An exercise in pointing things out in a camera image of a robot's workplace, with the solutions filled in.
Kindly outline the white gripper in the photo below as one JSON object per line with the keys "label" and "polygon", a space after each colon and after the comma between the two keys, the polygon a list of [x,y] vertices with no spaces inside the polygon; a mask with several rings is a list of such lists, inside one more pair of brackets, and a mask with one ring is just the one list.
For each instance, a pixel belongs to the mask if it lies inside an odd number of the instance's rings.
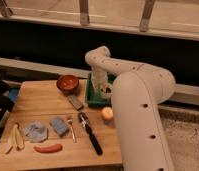
{"label": "white gripper", "polygon": [[100,68],[93,68],[91,82],[95,93],[101,97],[110,97],[112,85],[108,82],[107,72]]}

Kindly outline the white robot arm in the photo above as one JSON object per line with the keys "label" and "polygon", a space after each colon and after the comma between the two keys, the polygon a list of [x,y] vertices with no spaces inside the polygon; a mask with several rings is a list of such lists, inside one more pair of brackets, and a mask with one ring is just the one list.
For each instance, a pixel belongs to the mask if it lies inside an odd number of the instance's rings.
{"label": "white robot arm", "polygon": [[173,74],[161,67],[115,59],[107,47],[86,53],[95,86],[116,76],[111,91],[124,171],[175,171],[158,105],[175,91]]}

